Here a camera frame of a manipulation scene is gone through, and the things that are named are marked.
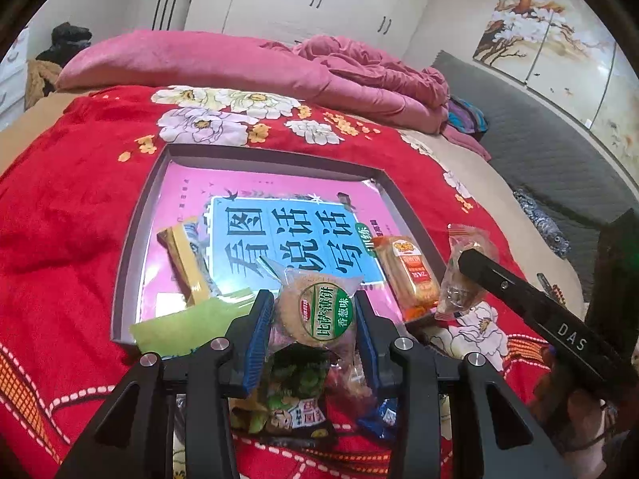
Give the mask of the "green milk candy bag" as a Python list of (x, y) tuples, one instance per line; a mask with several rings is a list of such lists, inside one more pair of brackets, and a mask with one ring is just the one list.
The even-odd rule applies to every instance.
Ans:
[(223, 336), (236, 318), (250, 313), (256, 297), (257, 293), (250, 289), (219, 295), (177, 313), (131, 325), (130, 332), (142, 354), (185, 356)]

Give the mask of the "orange bread snack pack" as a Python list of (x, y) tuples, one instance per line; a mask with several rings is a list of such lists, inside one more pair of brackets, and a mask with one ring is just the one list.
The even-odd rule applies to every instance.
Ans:
[(428, 316), (438, 305), (440, 287), (414, 239), (379, 236), (373, 239), (373, 246), (403, 321), (413, 322)]

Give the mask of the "green pea snack pack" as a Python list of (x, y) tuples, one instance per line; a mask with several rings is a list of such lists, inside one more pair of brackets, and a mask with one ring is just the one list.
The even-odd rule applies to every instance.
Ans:
[(246, 399), (231, 399), (231, 426), (269, 444), (298, 449), (335, 441), (326, 409), (325, 386), (333, 354), (289, 345), (265, 363), (258, 387)]

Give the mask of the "yellow wafer snack pack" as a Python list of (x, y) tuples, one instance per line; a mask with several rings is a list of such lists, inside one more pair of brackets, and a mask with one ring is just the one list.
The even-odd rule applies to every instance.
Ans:
[(204, 303), (220, 294), (210, 277), (196, 216), (161, 229), (157, 240), (168, 252), (171, 266), (185, 293), (187, 307)]

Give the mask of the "round biscuit green label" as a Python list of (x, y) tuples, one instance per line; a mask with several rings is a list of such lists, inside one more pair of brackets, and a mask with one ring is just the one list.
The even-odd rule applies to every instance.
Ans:
[(285, 267), (262, 257), (259, 264), (280, 284), (274, 304), (269, 353), (292, 345), (327, 350), (350, 362), (355, 354), (355, 293), (361, 276), (340, 277)]

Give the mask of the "clear bag brown pastry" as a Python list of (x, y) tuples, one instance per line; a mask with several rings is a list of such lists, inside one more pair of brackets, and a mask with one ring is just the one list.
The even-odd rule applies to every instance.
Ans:
[(350, 362), (339, 360), (332, 364), (326, 383), (329, 392), (348, 401), (356, 410), (364, 411), (375, 403), (376, 397), (368, 386), (358, 352), (354, 354)]

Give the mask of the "grey shallow box tray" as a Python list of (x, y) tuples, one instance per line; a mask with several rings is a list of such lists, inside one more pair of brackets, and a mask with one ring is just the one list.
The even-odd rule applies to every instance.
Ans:
[(159, 243), (163, 229), (198, 229), (209, 278), (222, 294), (275, 291), (261, 260), (359, 277), (376, 313), (402, 319), (371, 240), (411, 237), (434, 279), (445, 263), (385, 171), (269, 149), (169, 145), (141, 191), (120, 258), (111, 340), (131, 346), (134, 323), (176, 313), (185, 290)]

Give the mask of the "grey padded headboard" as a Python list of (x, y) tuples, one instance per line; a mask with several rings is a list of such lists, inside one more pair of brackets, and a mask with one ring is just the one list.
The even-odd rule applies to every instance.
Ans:
[(532, 97), (445, 51), (432, 66), (443, 73), (453, 96), (483, 111), (488, 130), (481, 144), (492, 156), (490, 164), (556, 223), (589, 296), (601, 228), (636, 210), (638, 199), (584, 136)]

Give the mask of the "blue purple folded cloth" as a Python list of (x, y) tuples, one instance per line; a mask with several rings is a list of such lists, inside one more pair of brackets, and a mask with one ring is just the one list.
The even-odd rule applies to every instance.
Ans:
[(488, 121), (478, 107), (464, 99), (452, 96), (448, 101), (448, 123), (462, 134), (476, 141), (483, 139), (488, 131)]

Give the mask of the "red floral blanket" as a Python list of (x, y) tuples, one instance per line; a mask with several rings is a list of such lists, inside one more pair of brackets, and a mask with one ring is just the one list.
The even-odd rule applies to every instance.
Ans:
[[(1, 177), (1, 473), (51, 478), (131, 366), (111, 340), (117, 267), (135, 203), (165, 146), (177, 102), (149, 87), (79, 95)], [(385, 171), (441, 253), (459, 223), (490, 234), (523, 273), (497, 223), (441, 162), (383, 125), (301, 107), (311, 133), (266, 119), (232, 146), (301, 152)]]

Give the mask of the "pink and blue book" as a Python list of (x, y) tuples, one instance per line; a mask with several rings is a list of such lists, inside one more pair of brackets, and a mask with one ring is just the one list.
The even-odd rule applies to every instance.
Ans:
[(375, 180), (190, 168), (171, 161), (159, 183), (137, 321), (185, 308), (157, 234), (196, 216), (210, 277), (221, 293), (276, 291), (277, 282), (259, 264), (265, 257), (292, 268), (361, 276), (375, 313), (401, 322), (371, 244), (400, 228)]

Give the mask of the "pink quilt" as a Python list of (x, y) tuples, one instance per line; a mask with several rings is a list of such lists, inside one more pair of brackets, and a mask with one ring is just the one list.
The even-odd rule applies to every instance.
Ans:
[(447, 123), (450, 92), (440, 71), (417, 70), (346, 37), (314, 36), (295, 47), (214, 32), (137, 30), (81, 51), (62, 69), (58, 90), (111, 85), (266, 91), (348, 111), (425, 134), (490, 159)]

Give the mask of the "brown knitted cloth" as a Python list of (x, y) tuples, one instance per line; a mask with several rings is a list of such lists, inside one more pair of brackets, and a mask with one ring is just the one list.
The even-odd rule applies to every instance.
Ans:
[(62, 71), (58, 64), (29, 59), (27, 61), (27, 82), (25, 88), (25, 109), (34, 107), (40, 99), (44, 99), (55, 91), (56, 81)]

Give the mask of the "white drawer cabinet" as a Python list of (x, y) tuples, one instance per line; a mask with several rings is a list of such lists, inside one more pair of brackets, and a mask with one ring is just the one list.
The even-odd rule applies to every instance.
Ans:
[(0, 73), (0, 130), (3, 131), (24, 113), (28, 76), (27, 50), (29, 29), (24, 27), (6, 56)]

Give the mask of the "floral wall painting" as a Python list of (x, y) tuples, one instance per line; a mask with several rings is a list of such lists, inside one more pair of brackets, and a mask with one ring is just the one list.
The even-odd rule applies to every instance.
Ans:
[(570, 0), (497, 0), (473, 59), (580, 123), (638, 178), (638, 75), (601, 23)]

